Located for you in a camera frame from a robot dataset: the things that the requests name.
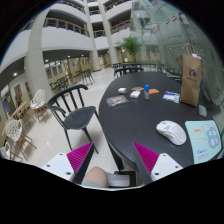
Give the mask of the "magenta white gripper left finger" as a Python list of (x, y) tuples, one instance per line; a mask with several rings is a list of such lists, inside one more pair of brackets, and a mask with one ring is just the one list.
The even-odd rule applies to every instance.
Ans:
[(70, 182), (81, 182), (93, 152), (94, 144), (90, 142), (68, 154), (62, 152), (58, 153), (43, 165), (42, 169)]

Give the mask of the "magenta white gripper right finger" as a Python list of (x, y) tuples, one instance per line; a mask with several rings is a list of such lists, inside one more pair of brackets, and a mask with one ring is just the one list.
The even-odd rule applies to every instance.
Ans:
[(154, 182), (182, 169), (167, 153), (157, 154), (134, 143), (135, 162), (143, 182)]

